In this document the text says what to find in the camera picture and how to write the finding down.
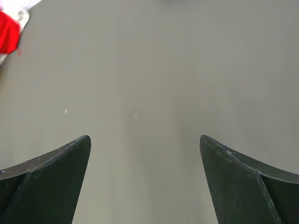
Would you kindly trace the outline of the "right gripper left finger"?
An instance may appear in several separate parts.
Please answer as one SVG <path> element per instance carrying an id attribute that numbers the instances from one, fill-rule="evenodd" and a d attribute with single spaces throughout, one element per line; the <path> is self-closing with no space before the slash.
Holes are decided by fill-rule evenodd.
<path id="1" fill-rule="evenodd" d="M 0 171 L 2 224 L 71 224 L 91 152 L 91 138 Z"/>

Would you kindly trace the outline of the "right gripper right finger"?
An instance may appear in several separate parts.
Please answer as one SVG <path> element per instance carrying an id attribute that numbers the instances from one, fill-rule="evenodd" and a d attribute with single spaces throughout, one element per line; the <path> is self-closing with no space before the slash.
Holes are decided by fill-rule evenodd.
<path id="1" fill-rule="evenodd" d="M 297 224 L 299 176 L 202 135 L 200 154 L 220 224 Z"/>

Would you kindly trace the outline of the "red t shirt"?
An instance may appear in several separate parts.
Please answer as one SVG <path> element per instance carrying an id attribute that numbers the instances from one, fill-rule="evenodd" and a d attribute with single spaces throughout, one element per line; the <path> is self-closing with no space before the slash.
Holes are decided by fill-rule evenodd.
<path id="1" fill-rule="evenodd" d="M 18 49 L 21 25 L 5 12 L 0 12 L 0 53 L 9 55 Z"/>

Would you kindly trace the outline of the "white t shirt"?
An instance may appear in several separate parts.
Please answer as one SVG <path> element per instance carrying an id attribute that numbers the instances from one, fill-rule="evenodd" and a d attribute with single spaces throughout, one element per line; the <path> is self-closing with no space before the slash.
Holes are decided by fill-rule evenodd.
<path id="1" fill-rule="evenodd" d="M 29 13 L 26 9 L 11 9 L 11 8 L 4 8 L 0 11 L 5 12 L 6 14 L 10 15 L 13 19 L 17 20 L 21 25 L 21 34 L 29 21 Z M 2 64 L 5 58 L 8 55 L 0 54 L 0 64 Z"/>

